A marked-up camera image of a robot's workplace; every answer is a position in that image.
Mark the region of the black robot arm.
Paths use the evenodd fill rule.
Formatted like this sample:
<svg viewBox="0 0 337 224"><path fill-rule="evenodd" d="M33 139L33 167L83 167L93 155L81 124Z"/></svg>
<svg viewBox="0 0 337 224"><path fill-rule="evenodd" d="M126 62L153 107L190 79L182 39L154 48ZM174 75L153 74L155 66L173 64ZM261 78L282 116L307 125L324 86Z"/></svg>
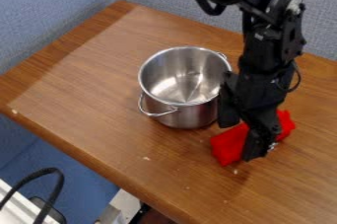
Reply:
<svg viewBox="0 0 337 224"><path fill-rule="evenodd" d="M300 24L303 0L195 0L205 14L218 16L234 5L242 13L243 51L238 71L222 73L217 123L225 128L243 122L239 159L268 154L280 136L279 104L300 83L295 59L306 40Z"/></svg>

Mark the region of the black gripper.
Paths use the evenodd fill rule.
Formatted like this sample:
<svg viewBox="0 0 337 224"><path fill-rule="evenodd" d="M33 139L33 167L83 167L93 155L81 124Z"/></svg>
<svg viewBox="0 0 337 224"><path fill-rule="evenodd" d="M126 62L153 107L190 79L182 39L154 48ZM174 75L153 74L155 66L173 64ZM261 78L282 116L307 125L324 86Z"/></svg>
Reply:
<svg viewBox="0 0 337 224"><path fill-rule="evenodd" d="M218 92L217 123L227 128L243 120L249 126L245 138L242 160L265 157L276 144L280 120L276 109L286 95L299 84L294 60L276 63L266 69L266 64L254 65L245 56L238 60L238 73L225 71Z"/></svg>

